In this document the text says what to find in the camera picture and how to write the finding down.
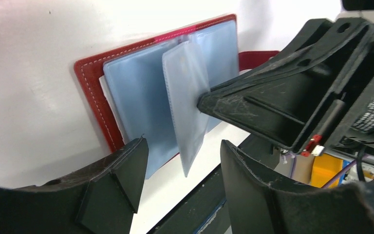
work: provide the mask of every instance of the white table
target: white table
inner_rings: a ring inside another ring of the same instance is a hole
[[[226,13],[238,15],[239,49],[280,50],[311,18],[334,19],[339,0],[0,0],[0,186],[41,185],[109,151],[73,72],[87,56]],[[210,132],[185,178],[176,157],[145,182],[132,234],[143,234],[220,162]]]

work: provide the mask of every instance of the red wallet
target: red wallet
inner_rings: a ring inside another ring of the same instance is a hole
[[[230,20],[236,21],[236,15],[232,14],[222,16],[205,22],[197,23],[150,39],[142,40],[98,55],[84,58],[75,63],[75,74],[112,152],[123,147],[124,143],[112,110],[104,96],[101,84],[99,82],[99,78],[104,75],[104,62],[145,49],[157,43]],[[278,51],[240,52],[239,69],[240,71],[253,69],[263,64],[277,53]]]

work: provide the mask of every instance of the yellow container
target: yellow container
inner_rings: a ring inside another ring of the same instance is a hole
[[[340,170],[343,168],[343,160],[330,156],[328,154],[323,154],[322,156],[315,157],[312,168],[312,177],[310,180],[310,185],[321,188],[333,178]],[[339,184],[339,179],[333,182],[329,188],[336,187]]]

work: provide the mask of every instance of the red strap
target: red strap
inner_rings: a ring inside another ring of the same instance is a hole
[[[267,62],[279,51],[244,51],[239,53],[240,71],[253,69]]]

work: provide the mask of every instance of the red component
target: red component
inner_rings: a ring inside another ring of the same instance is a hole
[[[310,142],[307,144],[306,148],[303,150],[303,152],[300,154],[302,156],[308,157],[312,150],[319,145],[319,141],[322,139],[321,135],[314,135],[312,139],[310,139]]]

